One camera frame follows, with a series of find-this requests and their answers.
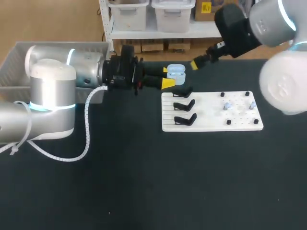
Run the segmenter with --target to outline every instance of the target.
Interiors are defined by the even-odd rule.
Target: cable
[[[12,147],[12,151],[10,153],[10,155],[14,155],[15,152],[18,151],[19,147],[25,142],[27,141],[28,137],[29,137],[29,134],[31,132],[31,128],[32,128],[32,119],[31,119],[31,109],[29,108],[29,106],[25,103],[25,102],[20,102],[20,101],[16,101],[14,102],[15,104],[22,104],[24,105],[25,109],[27,110],[27,113],[28,113],[28,124],[27,124],[27,129],[25,131],[25,135],[24,137],[22,138],[22,140],[17,144],[17,145],[14,145]]]
[[[62,157],[57,157],[54,156],[50,153],[47,153],[46,151],[44,151],[43,149],[41,149],[39,146],[37,146],[33,141],[29,140],[29,144],[32,145],[37,151],[41,152],[42,154],[44,154],[45,156],[57,160],[57,161],[64,161],[64,162],[74,162],[74,161],[78,161],[81,160],[88,152],[89,148],[90,148],[90,126],[89,126],[89,122],[88,122],[88,107],[91,101],[91,98],[93,97],[93,95],[95,93],[97,93],[98,91],[101,90],[107,90],[107,86],[100,86],[97,87],[96,89],[94,89],[93,91],[91,91],[91,93],[88,95],[86,102],[85,102],[85,108],[84,108],[84,120],[85,120],[85,135],[86,135],[86,144],[85,144],[85,148],[83,153],[75,158],[62,158]]]

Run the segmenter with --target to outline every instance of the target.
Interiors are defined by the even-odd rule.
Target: cardboard box
[[[229,3],[238,4],[238,0],[196,0],[195,20],[214,21],[215,12]]]

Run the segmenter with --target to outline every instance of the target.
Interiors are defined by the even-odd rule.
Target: white pegboard
[[[220,132],[220,131],[259,131],[263,129],[263,123],[255,107],[249,109],[252,102],[256,102],[254,95],[249,91],[249,96],[243,92],[193,92],[189,98],[174,96],[171,92],[161,95],[162,100],[162,130],[164,132]],[[188,105],[195,100],[193,108],[189,111],[174,109],[174,102]],[[232,106],[224,110],[224,105]],[[175,124],[174,117],[180,116],[190,119],[196,113],[197,119],[191,126]]]

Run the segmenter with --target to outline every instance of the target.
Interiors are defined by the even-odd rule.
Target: yellow label
[[[211,13],[211,2],[203,2],[201,4],[201,13]]]

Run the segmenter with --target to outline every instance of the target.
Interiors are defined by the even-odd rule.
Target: black cable clip
[[[172,91],[173,97],[190,97],[191,93],[193,92],[193,87],[188,87],[185,89],[176,89]]]
[[[197,118],[197,114],[193,114],[189,120],[182,118],[180,116],[175,116],[174,121],[175,121],[176,125],[191,126],[194,123],[194,121],[196,120],[196,118]]]
[[[193,108],[194,105],[195,105],[195,99],[191,100],[188,105],[174,102],[174,109],[189,112]]]

